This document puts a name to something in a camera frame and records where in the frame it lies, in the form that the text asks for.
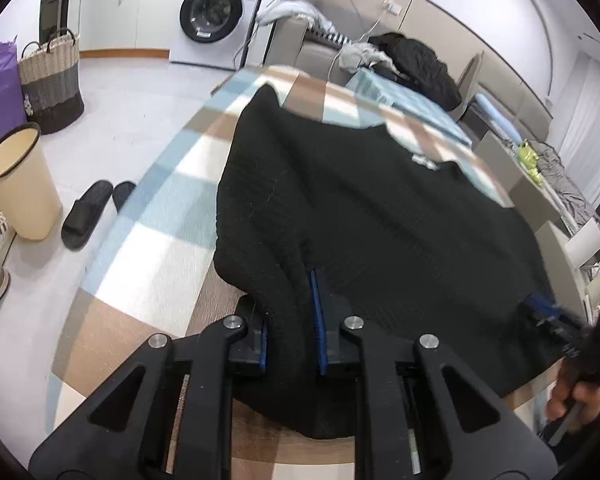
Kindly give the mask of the person right hand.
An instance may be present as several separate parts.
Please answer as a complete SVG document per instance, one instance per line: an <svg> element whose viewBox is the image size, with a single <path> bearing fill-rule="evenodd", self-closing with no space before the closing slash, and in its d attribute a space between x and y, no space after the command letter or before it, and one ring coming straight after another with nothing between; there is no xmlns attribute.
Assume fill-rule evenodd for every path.
<svg viewBox="0 0 600 480"><path fill-rule="evenodd" d="M556 384L550 393L550 398L545 407L545 416L549 422L560 419L567 413L570 402L582 405L580 414L568 428L570 434L576 434L600 414L600 386L589 382L573 384L568 380L570 366L562 361Z"/></svg>

